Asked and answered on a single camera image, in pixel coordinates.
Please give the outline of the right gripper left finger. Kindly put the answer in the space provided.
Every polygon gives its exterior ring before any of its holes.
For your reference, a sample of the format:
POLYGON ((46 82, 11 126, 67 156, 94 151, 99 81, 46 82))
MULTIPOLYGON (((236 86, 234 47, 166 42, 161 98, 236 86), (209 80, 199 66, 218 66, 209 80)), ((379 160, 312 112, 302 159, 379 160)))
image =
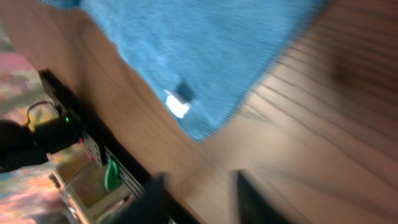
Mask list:
POLYGON ((165 175, 151 180, 144 194, 105 219, 105 224, 164 224, 169 223, 169 198, 165 175))

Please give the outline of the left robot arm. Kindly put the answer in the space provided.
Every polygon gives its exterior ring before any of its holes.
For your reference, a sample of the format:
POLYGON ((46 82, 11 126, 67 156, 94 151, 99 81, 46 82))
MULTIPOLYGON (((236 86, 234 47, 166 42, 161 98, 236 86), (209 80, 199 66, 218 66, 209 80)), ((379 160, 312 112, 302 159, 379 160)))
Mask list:
POLYGON ((1 120, 1 172, 11 172, 21 167, 35 166, 49 161, 47 155, 55 154, 79 142, 81 130, 79 119, 63 112, 60 105, 51 101, 40 101, 28 108, 50 104, 58 118, 29 128, 30 120, 19 124, 12 120, 1 120))

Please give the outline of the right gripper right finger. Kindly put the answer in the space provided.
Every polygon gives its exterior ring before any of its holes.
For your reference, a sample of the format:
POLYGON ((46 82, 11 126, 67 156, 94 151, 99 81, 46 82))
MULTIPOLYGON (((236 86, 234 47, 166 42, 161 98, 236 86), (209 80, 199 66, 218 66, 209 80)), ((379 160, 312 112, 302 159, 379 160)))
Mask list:
POLYGON ((290 224, 288 219, 273 209, 241 171, 236 174, 236 191, 241 224, 290 224))

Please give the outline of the blue microfiber cloth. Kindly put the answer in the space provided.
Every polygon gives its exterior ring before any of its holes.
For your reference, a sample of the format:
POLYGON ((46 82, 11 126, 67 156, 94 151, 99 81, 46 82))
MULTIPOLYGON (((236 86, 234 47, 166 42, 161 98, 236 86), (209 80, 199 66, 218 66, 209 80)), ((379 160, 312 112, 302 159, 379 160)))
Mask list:
POLYGON ((53 0, 80 9, 201 141, 326 5, 325 0, 53 0))

